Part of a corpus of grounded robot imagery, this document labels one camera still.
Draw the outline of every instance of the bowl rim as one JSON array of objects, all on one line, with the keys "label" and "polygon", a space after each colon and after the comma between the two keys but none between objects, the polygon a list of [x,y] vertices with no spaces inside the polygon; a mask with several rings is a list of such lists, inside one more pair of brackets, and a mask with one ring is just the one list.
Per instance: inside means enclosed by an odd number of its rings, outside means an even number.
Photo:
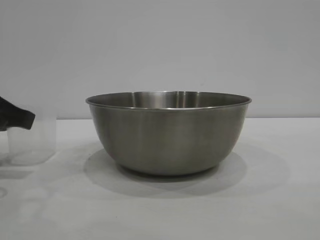
[{"label": "bowl rim", "polygon": [[[218,106],[203,106],[203,107],[165,107],[165,108],[150,108],[150,107],[136,107],[136,106],[114,106],[106,105],[92,102],[93,98],[106,96],[106,95],[117,95],[117,94],[143,94],[143,93],[195,93],[195,94],[218,94],[218,95],[229,95],[244,98],[244,102],[228,104],[228,105],[218,105]],[[119,109],[119,110],[146,110],[146,111],[188,111],[188,110],[209,110],[209,109],[221,109],[221,108],[231,108],[241,105],[248,105],[252,102],[252,99],[248,96],[232,94],[232,93],[222,93],[222,92],[210,92],[210,91],[124,91],[124,92],[114,92],[98,94],[88,97],[85,102],[90,106],[96,106],[100,108],[107,109]]]}]

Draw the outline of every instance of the transparent cup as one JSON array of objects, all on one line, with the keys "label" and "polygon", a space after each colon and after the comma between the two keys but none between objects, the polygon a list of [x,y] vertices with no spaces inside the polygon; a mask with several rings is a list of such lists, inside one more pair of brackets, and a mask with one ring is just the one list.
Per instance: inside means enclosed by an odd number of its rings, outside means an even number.
[{"label": "transparent cup", "polygon": [[57,115],[50,107],[19,105],[35,114],[30,130],[11,127],[8,135],[8,160],[12,165],[44,163],[56,152]]}]

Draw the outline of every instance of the stainless steel bowl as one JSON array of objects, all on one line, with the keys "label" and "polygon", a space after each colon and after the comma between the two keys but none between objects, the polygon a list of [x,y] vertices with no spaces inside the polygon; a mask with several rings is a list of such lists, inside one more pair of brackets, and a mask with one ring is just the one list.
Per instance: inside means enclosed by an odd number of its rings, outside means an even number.
[{"label": "stainless steel bowl", "polygon": [[212,168],[233,149],[246,96],[193,91],[144,91],[89,97],[94,125],[120,165],[151,175],[185,175]]}]

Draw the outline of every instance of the white backdrop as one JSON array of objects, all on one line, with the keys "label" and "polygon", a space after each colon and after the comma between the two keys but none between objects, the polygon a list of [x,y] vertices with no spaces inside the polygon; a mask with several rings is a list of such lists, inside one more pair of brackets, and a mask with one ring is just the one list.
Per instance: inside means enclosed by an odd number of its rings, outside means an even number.
[{"label": "white backdrop", "polygon": [[0,0],[0,96],[89,118],[86,97],[147,90],[320,117],[320,1]]}]

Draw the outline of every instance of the white tabletop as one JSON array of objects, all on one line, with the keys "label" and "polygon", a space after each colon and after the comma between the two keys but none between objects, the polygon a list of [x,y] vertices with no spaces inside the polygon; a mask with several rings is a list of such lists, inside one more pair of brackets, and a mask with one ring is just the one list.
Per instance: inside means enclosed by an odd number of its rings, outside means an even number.
[{"label": "white tabletop", "polygon": [[320,118],[246,119],[218,168],[178,179],[118,168],[91,120],[57,134],[47,162],[0,166],[1,240],[320,238]]}]

